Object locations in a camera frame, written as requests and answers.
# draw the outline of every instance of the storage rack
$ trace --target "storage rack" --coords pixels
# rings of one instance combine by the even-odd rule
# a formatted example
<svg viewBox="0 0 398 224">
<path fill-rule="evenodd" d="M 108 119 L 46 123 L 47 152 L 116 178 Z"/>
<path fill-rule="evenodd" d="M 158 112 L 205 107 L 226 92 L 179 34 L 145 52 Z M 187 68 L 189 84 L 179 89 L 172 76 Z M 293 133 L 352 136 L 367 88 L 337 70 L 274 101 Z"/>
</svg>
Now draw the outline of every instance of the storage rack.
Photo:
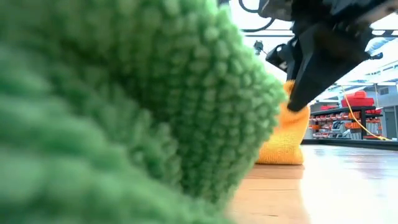
<svg viewBox="0 0 398 224">
<path fill-rule="evenodd" d="M 376 110 L 375 106 L 353 106 L 351 107 L 352 111 L 355 113 L 359 113 L 359 116 L 357 119 L 360 119 L 362 126 L 367 127 L 366 120 L 368 118 L 376 118 L 382 116 L 381 114 L 367 114 L 367 111 L 374 111 Z M 330 109 L 330 110 L 325 110 L 325 111 L 317 111 L 317 112 L 312 112 L 311 117 L 318 117 L 318 116 L 331 116 L 331 115 L 339 115 L 341 113 L 350 113 L 349 108 L 337 108 L 337 109 Z M 361 139 L 364 139 L 365 136 L 367 136 L 368 133 L 361 128 Z"/>
</svg>

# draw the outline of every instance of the wooden floor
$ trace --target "wooden floor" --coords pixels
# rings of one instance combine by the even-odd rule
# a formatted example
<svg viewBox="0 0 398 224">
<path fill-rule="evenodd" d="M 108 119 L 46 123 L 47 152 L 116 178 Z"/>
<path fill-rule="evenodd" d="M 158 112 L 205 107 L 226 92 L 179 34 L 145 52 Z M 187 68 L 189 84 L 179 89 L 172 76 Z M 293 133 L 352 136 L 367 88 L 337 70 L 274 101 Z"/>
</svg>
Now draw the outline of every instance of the wooden floor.
<svg viewBox="0 0 398 224">
<path fill-rule="evenodd" d="M 238 223 L 398 223 L 398 152 L 303 150 L 304 166 L 255 166 L 231 206 Z"/>
</svg>

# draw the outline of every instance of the red storage bin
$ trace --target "red storage bin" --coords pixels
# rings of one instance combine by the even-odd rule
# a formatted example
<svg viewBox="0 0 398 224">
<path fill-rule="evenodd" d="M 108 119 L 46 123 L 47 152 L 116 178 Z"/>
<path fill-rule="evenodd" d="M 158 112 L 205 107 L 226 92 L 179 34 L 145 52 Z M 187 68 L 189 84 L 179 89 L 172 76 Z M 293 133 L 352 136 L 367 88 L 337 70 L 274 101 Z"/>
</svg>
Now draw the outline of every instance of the red storage bin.
<svg viewBox="0 0 398 224">
<path fill-rule="evenodd" d="M 330 110 L 330 109 L 336 109 L 337 106 L 321 106 L 321 110 Z"/>
<path fill-rule="evenodd" d="M 368 98 L 365 91 L 357 91 L 346 96 L 350 106 L 373 106 L 374 99 Z M 348 107 L 346 99 L 342 99 L 343 107 Z"/>
<path fill-rule="evenodd" d="M 367 110 L 366 111 L 367 114 L 381 114 L 381 110 Z"/>
<path fill-rule="evenodd" d="M 341 118 L 342 119 L 350 119 L 350 114 L 349 113 L 341 113 Z"/>
</svg>

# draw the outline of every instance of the shelf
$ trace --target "shelf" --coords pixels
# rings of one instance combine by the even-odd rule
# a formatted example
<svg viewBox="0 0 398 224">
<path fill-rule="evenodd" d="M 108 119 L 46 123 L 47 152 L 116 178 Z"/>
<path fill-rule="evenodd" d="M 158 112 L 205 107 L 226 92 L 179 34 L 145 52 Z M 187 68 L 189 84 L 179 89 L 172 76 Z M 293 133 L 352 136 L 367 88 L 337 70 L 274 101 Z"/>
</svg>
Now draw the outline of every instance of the shelf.
<svg viewBox="0 0 398 224">
<path fill-rule="evenodd" d="M 361 110 L 375 110 L 375 106 L 352 106 L 351 109 L 353 112 L 355 111 L 361 111 Z M 317 112 L 312 112 L 311 116 L 320 116 L 320 115 L 329 115 L 329 114 L 339 114 L 339 113 L 345 113 L 349 112 L 349 108 L 337 108 L 337 109 L 331 109 L 331 110 L 325 110 L 325 111 L 317 111 Z"/>
<path fill-rule="evenodd" d="M 366 117 L 367 118 L 378 118 L 383 116 L 382 114 L 367 114 Z"/>
<path fill-rule="evenodd" d="M 327 145 L 339 147 L 362 147 L 398 151 L 398 141 L 380 140 L 345 140 L 345 139 L 304 139 L 302 144 Z"/>
<path fill-rule="evenodd" d="M 375 140 L 375 141 L 380 141 L 379 138 L 376 138 L 376 137 L 371 136 L 371 135 L 363 136 L 363 138 L 364 139 L 371 139 L 371 140 Z"/>
</svg>

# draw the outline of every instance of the green microfiber towel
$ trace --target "green microfiber towel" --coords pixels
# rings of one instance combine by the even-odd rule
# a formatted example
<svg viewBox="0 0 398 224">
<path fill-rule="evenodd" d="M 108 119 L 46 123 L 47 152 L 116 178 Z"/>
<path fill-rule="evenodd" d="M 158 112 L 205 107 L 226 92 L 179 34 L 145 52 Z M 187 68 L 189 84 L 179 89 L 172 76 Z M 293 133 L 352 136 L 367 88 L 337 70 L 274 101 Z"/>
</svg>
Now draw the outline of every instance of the green microfiber towel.
<svg viewBox="0 0 398 224">
<path fill-rule="evenodd" d="M 0 223 L 230 223 L 283 100 L 214 0 L 2 0 Z"/>
</svg>

